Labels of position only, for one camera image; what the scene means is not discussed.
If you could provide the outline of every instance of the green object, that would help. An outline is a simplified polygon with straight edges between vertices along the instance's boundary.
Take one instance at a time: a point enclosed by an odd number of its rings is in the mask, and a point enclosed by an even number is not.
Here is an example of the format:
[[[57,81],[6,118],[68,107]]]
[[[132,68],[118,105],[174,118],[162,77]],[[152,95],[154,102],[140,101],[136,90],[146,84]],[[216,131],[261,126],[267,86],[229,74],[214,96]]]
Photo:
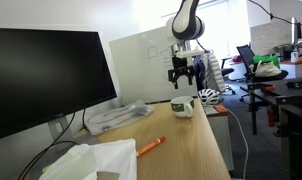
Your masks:
[[[253,63],[262,62],[273,62],[273,64],[280,69],[280,63],[278,60],[278,56],[254,56]]]
[[[42,173],[45,173],[45,172],[51,167],[51,165],[52,165],[52,164],[50,164],[50,165],[44,167],[44,168],[42,169]]]

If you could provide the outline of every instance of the orange pen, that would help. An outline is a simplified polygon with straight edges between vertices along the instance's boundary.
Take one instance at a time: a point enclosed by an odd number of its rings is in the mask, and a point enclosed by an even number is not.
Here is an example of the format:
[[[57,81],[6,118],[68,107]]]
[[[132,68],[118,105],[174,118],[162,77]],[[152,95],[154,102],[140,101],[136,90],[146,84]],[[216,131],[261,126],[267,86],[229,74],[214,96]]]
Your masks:
[[[142,154],[146,153],[147,151],[149,151],[150,149],[152,149],[153,147],[155,147],[156,145],[162,143],[165,140],[165,137],[161,137],[155,141],[153,141],[152,143],[148,144],[147,146],[145,146],[144,148],[140,149],[137,152],[137,156],[141,156]]]

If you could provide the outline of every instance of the black monitor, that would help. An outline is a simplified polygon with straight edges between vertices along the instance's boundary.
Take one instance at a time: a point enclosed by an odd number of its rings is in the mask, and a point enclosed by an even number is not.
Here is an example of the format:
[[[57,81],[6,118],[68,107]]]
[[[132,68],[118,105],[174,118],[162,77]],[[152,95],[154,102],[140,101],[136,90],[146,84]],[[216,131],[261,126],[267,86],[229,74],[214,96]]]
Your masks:
[[[115,97],[97,32],[0,28],[0,138]]]

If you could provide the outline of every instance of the monitor stand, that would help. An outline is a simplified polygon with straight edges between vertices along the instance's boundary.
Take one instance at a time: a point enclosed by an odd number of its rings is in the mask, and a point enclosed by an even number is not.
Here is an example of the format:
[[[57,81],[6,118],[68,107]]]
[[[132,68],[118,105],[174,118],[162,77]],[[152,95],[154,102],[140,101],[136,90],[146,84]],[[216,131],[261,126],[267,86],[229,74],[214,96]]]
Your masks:
[[[58,119],[55,119],[53,121],[48,122],[51,135],[53,139],[56,139],[65,128],[68,126],[68,121],[66,117],[61,117]],[[74,138],[70,128],[66,130],[66,132],[59,138],[57,142],[60,141],[74,141],[78,145],[80,144],[89,144],[94,145],[98,144],[99,141],[96,138],[96,136],[92,136],[90,133],[85,133],[85,135],[79,136],[77,138]],[[47,151],[41,159],[35,164],[35,166],[30,171],[30,180],[38,180],[40,176],[42,175],[42,170],[44,167],[54,163],[57,161],[60,157],[62,157],[68,150],[73,147],[74,144],[71,143],[61,143],[57,146],[51,148],[49,151]]]

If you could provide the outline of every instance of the white mug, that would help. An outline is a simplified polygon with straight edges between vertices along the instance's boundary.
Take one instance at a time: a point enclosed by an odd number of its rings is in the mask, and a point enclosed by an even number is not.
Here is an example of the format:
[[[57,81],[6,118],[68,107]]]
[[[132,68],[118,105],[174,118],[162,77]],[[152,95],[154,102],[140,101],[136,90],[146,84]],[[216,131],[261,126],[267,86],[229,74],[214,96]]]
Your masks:
[[[193,117],[194,100],[191,96],[182,96],[170,101],[171,108],[177,117]]]

